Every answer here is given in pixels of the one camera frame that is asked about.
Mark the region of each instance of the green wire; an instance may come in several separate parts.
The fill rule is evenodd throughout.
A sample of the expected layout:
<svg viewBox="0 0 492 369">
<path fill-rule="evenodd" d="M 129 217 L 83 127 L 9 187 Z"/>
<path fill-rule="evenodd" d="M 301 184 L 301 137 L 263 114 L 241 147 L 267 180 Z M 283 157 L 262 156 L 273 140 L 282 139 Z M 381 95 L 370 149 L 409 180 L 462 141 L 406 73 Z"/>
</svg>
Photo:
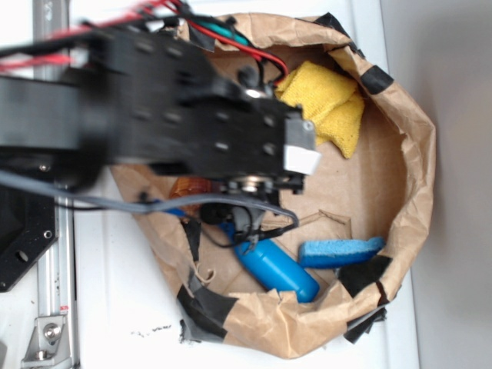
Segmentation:
<svg viewBox="0 0 492 369">
<path fill-rule="evenodd" d="M 249 42 L 245 37 L 242 37 L 240 35 L 236 35 L 233 32 L 229 31 L 226 28 L 221 27 L 220 25 L 216 25 L 215 23 L 210 23 L 210 22 L 203 22 L 203 21 L 196 21 L 199 25 L 210 29 L 211 31 L 219 34 L 220 36 L 224 36 L 227 38 L 230 38 L 236 42 L 239 42 L 240 44 L 244 46 L 249 46 Z"/>
</svg>

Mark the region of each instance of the paper bag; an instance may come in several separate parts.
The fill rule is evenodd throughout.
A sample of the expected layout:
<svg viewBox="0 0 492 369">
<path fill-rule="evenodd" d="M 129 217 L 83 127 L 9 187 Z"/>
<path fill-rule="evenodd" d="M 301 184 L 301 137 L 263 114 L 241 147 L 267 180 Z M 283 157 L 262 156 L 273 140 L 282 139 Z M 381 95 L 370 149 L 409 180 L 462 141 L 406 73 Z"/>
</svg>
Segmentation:
<svg viewBox="0 0 492 369">
<path fill-rule="evenodd" d="M 176 217 L 135 219 L 176 295 L 190 338 L 300 357 L 342 334 L 356 341 L 395 298 L 429 231 L 435 130 L 408 93 L 366 60 L 330 15 L 316 22 L 263 14 L 234 17 L 240 32 L 281 57 L 290 70 L 310 60 L 345 73 L 358 82 L 365 100 L 353 157 L 347 160 L 333 144 L 323 143 L 317 147 L 323 158 L 307 178 L 304 194 L 281 194 L 281 205 L 296 212 L 301 226 L 275 242 L 294 259 L 307 240 L 383 236 L 387 245 L 369 262 L 336 273 L 308 270 L 321 290 L 312 303 L 299 304 L 294 292 L 265 291 L 230 248 L 201 237 L 198 252 L 191 252 Z M 181 37 L 187 34 L 181 30 Z M 253 64 L 231 47 L 217 45 L 207 55 L 230 78 L 238 66 Z M 166 198 L 175 180 L 140 165 L 114 167 L 113 175 L 127 201 L 142 191 Z M 265 218 L 263 227 L 286 222 Z M 219 230 L 209 227 L 208 232 L 228 242 Z"/>
</svg>

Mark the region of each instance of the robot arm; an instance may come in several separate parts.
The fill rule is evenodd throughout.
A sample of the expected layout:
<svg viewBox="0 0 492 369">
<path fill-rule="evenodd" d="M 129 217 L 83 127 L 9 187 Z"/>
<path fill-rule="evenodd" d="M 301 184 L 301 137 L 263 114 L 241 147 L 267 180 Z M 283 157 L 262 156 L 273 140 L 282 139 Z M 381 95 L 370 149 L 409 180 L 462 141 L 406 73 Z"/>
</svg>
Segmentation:
<svg viewBox="0 0 492 369">
<path fill-rule="evenodd" d="M 224 193 L 206 202 L 230 202 L 223 218 L 233 218 L 236 229 L 249 227 L 247 239 L 239 239 L 276 237 L 261 233 L 261 219 L 278 205 L 280 190 L 301 192 L 304 176 L 314 172 L 319 154 L 312 123 L 261 81 L 240 85 L 222 77 L 199 48 L 165 32 L 142 31 L 136 25 L 143 23 L 0 51 L 0 57 L 87 52 L 87 62 L 68 68 L 59 81 L 0 77 L 0 185 L 15 187 L 3 181 L 7 172 L 28 177 L 42 163 L 50 179 L 73 193 L 92 184 L 104 165 L 144 163 L 157 175 L 220 181 Z M 30 188 L 36 192 L 35 184 Z M 54 194 L 42 189 L 44 196 Z M 248 216 L 234 216 L 234 207 L 244 204 Z M 170 205 L 146 206 L 162 211 Z M 208 216 L 218 214 L 206 208 Z M 15 242 L 10 228 L 2 232 L 0 241 Z"/>
</svg>

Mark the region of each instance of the blue cylinder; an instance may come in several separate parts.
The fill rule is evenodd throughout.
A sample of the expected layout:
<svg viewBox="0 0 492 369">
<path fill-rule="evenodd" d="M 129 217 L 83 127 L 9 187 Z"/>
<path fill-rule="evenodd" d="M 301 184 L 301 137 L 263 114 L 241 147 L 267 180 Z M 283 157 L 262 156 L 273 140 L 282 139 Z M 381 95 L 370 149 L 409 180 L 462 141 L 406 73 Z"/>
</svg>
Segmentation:
<svg viewBox="0 0 492 369">
<path fill-rule="evenodd" d="M 312 302 L 319 284 L 302 266 L 271 240 L 259 241 L 252 250 L 245 242 L 234 248 L 240 262 L 268 290 L 294 291 L 299 302 Z"/>
</svg>

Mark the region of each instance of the gray wall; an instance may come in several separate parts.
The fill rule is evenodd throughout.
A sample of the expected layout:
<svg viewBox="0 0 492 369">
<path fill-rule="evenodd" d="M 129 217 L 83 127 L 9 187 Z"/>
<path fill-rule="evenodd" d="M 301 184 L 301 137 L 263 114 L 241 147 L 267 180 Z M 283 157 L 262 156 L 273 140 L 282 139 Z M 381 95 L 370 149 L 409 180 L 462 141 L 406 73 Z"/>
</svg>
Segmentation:
<svg viewBox="0 0 492 369">
<path fill-rule="evenodd" d="M 492 2 L 381 6 L 390 73 L 437 126 L 433 222 L 412 271 L 421 367 L 490 367 Z"/>
</svg>

